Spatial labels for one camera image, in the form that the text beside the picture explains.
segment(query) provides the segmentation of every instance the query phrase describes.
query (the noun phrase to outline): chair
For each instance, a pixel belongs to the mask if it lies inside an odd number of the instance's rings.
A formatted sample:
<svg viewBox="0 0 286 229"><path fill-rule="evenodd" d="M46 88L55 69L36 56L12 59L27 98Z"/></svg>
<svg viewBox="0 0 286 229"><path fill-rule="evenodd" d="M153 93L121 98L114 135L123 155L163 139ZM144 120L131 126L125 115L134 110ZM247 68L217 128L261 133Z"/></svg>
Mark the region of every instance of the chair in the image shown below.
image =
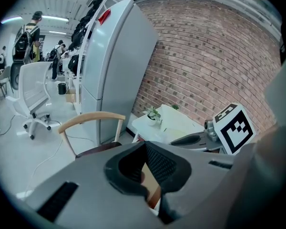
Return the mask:
<svg viewBox="0 0 286 229"><path fill-rule="evenodd" d="M118 127L116 129L116 134L115 134L115 139L114 142L112 143L108 143L108 144L104 144L101 146L98 146L96 148L92 148L90 150L87 150L85 152L82 152L80 154L75 154L69 140L66 134L66 129L68 129L71 126L77 125L77 124L81 124L84 123L86 121L91 121L91 120L104 120L104 119L118 119ZM77 117L74 117L73 119L69 120L68 122L64 123L63 125L61 125L58 128L58 133L61 134L62 139L65 141L65 143L67 144L67 146L70 148L72 154L74 155L74 158L80 158L83 157L85 155L89 155L89 154L94 154L94 153L98 153L107 149L111 149L114 147L118 147L121 146L122 144L120 144L118 142L119 140L119 136L120 136L120 132L121 132L121 127L123 124L123 120L125 120L125 116L124 115L120 115L120 114L114 114L114 113L110 113L110 112L91 112L91 113L85 113L85 114L81 114Z"/></svg>
<svg viewBox="0 0 286 229"><path fill-rule="evenodd" d="M2 72L2 74L0 74L0 89L1 89L4 97L5 97L5 94L8 94L7 86L6 86L7 82L10 83L10 66L6 67L4 69L4 71Z"/></svg>
<svg viewBox="0 0 286 229"><path fill-rule="evenodd" d="M25 129L29 127L29 136L33 140L33 131L36 123L40 123L48 130L51 127L42 120L43 116L37 116L36 111L41 108L49 99L46 89L46 76L50 62L36 62L23 65L19 73L19 98L6 97L7 103L15 115L22 115L27 118L23 123Z"/></svg>

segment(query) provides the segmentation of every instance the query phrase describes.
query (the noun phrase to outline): white office chair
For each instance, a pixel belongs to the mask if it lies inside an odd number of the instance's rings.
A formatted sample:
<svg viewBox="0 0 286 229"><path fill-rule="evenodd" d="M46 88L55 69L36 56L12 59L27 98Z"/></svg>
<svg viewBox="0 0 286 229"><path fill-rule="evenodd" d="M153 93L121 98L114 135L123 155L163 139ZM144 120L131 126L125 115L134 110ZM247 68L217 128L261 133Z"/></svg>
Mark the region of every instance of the white office chair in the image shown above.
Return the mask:
<svg viewBox="0 0 286 229"><path fill-rule="evenodd" d="M19 73L19 98L7 96L7 103L15 115L22 115L27 118L23 127L28 128L31 123L29 136L33 140L33 131L36 123L40 123L48 130L51 127L46 121L42 120L45 115L37 116L36 111L41 108L49 99L49 93L46 89L46 76L51 62L36 62L23 65Z"/></svg>

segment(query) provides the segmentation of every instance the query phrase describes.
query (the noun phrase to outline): white floor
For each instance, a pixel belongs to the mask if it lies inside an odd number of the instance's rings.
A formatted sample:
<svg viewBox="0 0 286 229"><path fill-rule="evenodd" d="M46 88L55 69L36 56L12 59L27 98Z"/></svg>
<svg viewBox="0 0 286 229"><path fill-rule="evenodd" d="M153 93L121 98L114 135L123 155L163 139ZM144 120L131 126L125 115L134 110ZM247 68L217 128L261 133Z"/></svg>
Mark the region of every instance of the white floor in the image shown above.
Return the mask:
<svg viewBox="0 0 286 229"><path fill-rule="evenodd" d="M72 155L64 142L62 142L57 154L38 167L34 177L32 173L36 166L51 157L61 142L57 132L59 124L76 116L73 104L65 101L64 95L58 95L57 82L47 81L47 89L51 99L37 113L50 113L50 126L48 131L44 126L37 125L35 139L31 140L22 123L25 120L21 116L15 116L11 128L5 135L0 135L0 181L3 187L16 195L26 190L33 190L38 184L46 180L66 165L73 161ZM12 95L8 85L8 94ZM0 100L0 129L4 133L10 126L13 117L12 111L6 105L5 99ZM67 135L73 137L89 138L81 125L67 130ZM95 147L90 140L69 138L75 153L81 153ZM119 139L122 144L131 143L133 137L124 132Z"/></svg>

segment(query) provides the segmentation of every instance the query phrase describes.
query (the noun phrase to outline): ceiling light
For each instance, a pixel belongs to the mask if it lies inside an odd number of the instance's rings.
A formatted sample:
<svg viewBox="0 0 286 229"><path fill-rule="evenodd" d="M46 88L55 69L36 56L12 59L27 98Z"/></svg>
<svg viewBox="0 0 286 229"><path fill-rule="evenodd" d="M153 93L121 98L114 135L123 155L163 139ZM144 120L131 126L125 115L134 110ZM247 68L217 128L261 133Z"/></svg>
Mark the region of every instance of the ceiling light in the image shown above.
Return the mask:
<svg viewBox="0 0 286 229"><path fill-rule="evenodd" d="M69 22L69 20L68 20L68 19L65 19L65 18L59 18L59 17L47 16L47 15L43 15L42 17L43 17L44 19L52 19L52 20L58 20L58 21Z"/></svg>
<svg viewBox="0 0 286 229"><path fill-rule="evenodd" d="M50 33L57 33L57 34L62 34L62 35L66 35L66 33L64 32L58 32L58 31L49 31Z"/></svg>
<svg viewBox="0 0 286 229"><path fill-rule="evenodd" d="M6 22L10 22L10 21L16 21L16 20L22 20L22 17L21 16L17 16L17 17L9 18L9 19L1 21L1 24L4 24Z"/></svg>

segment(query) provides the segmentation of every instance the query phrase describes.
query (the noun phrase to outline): red magnet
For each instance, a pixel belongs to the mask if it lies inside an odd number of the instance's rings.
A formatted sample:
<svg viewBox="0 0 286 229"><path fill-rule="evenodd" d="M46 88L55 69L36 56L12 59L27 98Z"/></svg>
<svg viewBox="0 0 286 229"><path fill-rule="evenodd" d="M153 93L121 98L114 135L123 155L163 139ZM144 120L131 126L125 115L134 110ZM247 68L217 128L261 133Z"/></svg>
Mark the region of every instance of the red magnet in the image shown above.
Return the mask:
<svg viewBox="0 0 286 229"><path fill-rule="evenodd" d="M106 10L106 12L99 18L99 22L102 25L104 21L107 19L107 17L110 15L111 10Z"/></svg>

